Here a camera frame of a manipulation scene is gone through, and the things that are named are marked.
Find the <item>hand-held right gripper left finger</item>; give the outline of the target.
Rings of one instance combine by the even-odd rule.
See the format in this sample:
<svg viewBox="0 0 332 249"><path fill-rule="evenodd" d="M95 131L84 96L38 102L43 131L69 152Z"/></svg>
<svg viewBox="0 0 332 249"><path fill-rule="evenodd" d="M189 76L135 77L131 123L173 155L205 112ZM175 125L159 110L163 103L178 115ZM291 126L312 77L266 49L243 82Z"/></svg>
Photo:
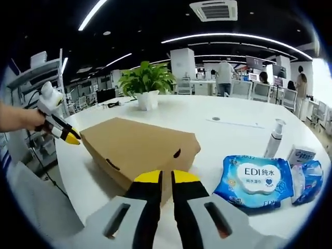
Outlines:
<svg viewBox="0 0 332 249"><path fill-rule="evenodd" d="M86 223L84 248L152 248L160 219L163 172L139 175Z"/></svg>

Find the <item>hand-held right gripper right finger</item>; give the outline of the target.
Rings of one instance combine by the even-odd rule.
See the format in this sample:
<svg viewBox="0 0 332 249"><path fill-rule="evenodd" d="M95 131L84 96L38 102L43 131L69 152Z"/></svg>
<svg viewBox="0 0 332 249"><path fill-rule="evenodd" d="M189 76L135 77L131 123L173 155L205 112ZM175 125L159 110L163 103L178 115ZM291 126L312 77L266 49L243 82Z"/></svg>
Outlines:
<svg viewBox="0 0 332 249"><path fill-rule="evenodd" d="M174 218L183 248L250 248L248 216L226 200L209 195L195 175L174 170Z"/></svg>

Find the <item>person's left hand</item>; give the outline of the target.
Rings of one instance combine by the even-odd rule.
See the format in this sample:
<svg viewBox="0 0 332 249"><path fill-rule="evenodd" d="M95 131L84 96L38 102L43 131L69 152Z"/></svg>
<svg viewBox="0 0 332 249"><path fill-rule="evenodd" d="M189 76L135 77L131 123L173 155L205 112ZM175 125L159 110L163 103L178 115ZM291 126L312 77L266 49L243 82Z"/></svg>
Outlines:
<svg viewBox="0 0 332 249"><path fill-rule="evenodd" d="M45 124L46 118L38 109L22 109L20 114L20 127L35 131Z"/></svg>

